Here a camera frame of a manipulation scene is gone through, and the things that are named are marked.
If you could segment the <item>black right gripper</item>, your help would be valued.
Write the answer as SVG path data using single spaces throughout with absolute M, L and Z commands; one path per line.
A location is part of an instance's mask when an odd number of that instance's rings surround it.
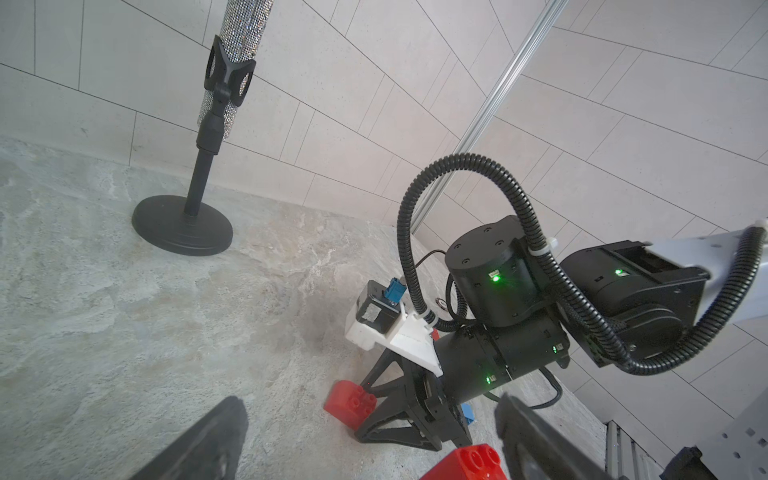
M 549 408 L 562 398 L 563 388 L 548 365 L 566 366 L 569 347 L 565 330 L 545 313 L 511 327 L 465 326 L 435 341 L 442 368 L 439 382 L 447 399 L 459 406 L 538 370 L 549 381 L 555 396 L 531 408 Z M 418 364 L 385 349 L 360 385 L 375 398 L 376 407 L 390 398 L 395 398 L 397 405 L 425 407 L 428 373 Z M 437 436 L 407 415 L 371 415 L 353 436 L 360 443 L 394 444 L 433 452 L 440 451 L 443 445 Z

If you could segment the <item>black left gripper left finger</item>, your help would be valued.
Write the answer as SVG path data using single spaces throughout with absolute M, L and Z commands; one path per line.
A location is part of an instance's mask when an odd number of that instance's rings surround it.
M 228 396 L 131 480 L 236 478 L 249 426 L 244 402 Z

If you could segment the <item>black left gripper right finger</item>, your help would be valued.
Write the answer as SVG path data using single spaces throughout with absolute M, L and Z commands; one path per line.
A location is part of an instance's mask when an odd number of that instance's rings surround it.
M 610 479 L 603 467 L 517 397 L 500 398 L 495 424 L 512 479 Z

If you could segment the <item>red lego brick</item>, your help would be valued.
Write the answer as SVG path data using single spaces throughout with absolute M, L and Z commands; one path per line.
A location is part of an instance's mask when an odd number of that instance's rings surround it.
M 445 456 L 421 480 L 507 480 L 501 456 L 488 444 L 457 448 Z
M 323 409 L 353 431 L 373 413 L 377 398 L 362 386 L 348 380 L 335 382 Z

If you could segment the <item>red lego brick top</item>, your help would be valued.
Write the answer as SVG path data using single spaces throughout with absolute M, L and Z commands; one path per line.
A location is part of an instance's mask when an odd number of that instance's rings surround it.
M 507 480 L 501 456 L 488 444 L 457 448 L 445 456 L 421 480 Z

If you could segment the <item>light blue lego brick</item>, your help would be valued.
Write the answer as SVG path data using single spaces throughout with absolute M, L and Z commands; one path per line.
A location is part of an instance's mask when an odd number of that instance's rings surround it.
M 466 419 L 466 423 L 471 425 L 475 421 L 475 413 L 472 406 L 469 403 L 461 404 L 462 413 Z

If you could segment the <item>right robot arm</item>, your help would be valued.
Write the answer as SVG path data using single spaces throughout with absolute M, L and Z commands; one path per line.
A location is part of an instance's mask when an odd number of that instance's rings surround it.
M 445 261 L 457 308 L 442 337 L 433 335 L 435 322 L 405 309 L 402 278 L 370 281 L 349 314 L 347 338 L 384 349 L 345 403 L 360 442 L 464 447 L 471 443 L 465 402 L 550 364 L 566 366 L 572 343 L 598 366 L 614 363 L 577 298 L 612 328 L 640 376 L 688 362 L 730 320 L 767 304 L 762 221 L 710 237 L 575 251 L 561 264 L 574 294 L 546 277 L 514 216 L 464 234 Z

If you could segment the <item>black microphone stand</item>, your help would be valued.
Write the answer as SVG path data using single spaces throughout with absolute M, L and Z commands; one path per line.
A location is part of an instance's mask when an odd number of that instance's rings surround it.
M 148 243 L 172 253 L 200 257 L 216 255 L 230 247 L 231 222 L 205 204 L 203 196 L 214 157 L 219 154 L 225 137 L 227 107 L 242 105 L 255 66 L 253 59 L 230 59 L 221 37 L 214 37 L 204 81 L 212 101 L 199 125 L 198 154 L 188 193 L 184 197 L 148 197 L 132 214 L 135 232 Z

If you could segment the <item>glittery silver microphone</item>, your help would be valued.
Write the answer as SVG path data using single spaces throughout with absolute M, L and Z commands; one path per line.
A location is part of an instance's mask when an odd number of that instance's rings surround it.
M 198 141 L 207 145 L 230 135 L 237 109 L 250 87 L 255 56 L 273 7 L 271 1 L 229 1 L 214 36 L 205 69 Z

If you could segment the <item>aluminium rail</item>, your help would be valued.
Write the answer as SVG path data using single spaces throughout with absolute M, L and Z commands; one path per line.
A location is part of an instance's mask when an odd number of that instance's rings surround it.
M 606 472 L 616 479 L 659 480 L 661 466 L 615 421 L 606 424 Z

